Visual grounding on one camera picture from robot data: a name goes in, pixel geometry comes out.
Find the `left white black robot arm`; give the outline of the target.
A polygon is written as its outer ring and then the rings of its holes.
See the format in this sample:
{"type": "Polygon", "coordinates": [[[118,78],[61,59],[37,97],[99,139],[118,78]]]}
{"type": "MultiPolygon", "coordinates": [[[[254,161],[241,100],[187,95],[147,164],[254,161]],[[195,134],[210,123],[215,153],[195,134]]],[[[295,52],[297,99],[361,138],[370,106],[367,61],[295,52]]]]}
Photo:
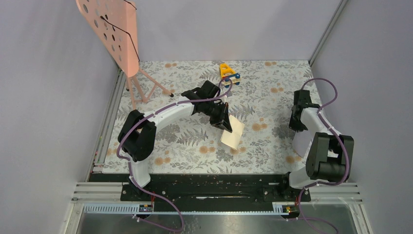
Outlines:
{"type": "Polygon", "coordinates": [[[151,194],[148,158],[160,130],[180,119],[202,113],[209,117],[211,126],[232,132],[225,96],[218,85],[205,81],[201,87],[183,92],[175,102],[161,109],[129,113],[118,135],[116,155],[128,162],[129,179],[134,185],[132,194],[137,199],[146,200],[151,194]]]}

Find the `beige lined letter paper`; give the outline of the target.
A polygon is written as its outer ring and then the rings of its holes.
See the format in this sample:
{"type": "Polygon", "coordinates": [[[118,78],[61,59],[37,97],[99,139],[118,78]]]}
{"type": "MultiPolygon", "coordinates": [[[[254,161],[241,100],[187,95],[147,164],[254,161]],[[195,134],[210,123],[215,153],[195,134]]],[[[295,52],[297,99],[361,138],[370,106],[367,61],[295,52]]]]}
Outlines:
{"type": "Polygon", "coordinates": [[[229,116],[229,122],[232,128],[232,132],[230,133],[229,131],[224,130],[221,136],[221,143],[230,147],[233,150],[237,150],[240,144],[245,124],[240,122],[233,115],[229,116]]]}

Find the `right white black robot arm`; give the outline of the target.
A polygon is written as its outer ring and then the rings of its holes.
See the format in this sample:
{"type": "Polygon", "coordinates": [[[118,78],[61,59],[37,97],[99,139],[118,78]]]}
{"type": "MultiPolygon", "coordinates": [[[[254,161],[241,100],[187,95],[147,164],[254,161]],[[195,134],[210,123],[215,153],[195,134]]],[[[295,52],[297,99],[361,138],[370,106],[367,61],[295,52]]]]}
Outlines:
{"type": "Polygon", "coordinates": [[[295,131],[293,149],[306,158],[305,167],[291,172],[279,193],[293,200],[299,189],[317,184],[345,182],[351,169],[354,139],[337,131],[326,119],[318,104],[312,102],[308,90],[294,92],[289,128],[295,131]]]}

